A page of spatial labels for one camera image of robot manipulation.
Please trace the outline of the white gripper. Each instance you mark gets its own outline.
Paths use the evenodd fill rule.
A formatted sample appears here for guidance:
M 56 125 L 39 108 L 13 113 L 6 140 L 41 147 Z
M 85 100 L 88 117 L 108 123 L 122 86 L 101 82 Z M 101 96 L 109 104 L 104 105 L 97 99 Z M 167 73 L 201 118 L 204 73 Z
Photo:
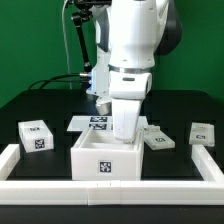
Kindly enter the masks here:
M 132 142 L 143 100 L 151 89 L 152 74 L 110 72 L 109 96 L 112 100 L 113 134 Z

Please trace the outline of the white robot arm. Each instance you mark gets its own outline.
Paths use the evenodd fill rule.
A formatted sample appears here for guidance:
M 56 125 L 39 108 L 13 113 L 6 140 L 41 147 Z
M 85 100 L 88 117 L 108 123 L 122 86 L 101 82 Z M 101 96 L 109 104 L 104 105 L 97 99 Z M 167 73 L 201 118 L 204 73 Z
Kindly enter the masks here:
M 156 55 L 179 44 L 182 26 L 174 0 L 111 0 L 93 11 L 97 63 L 89 94 L 98 113 L 111 113 L 114 137 L 135 139 L 141 104 L 152 86 Z

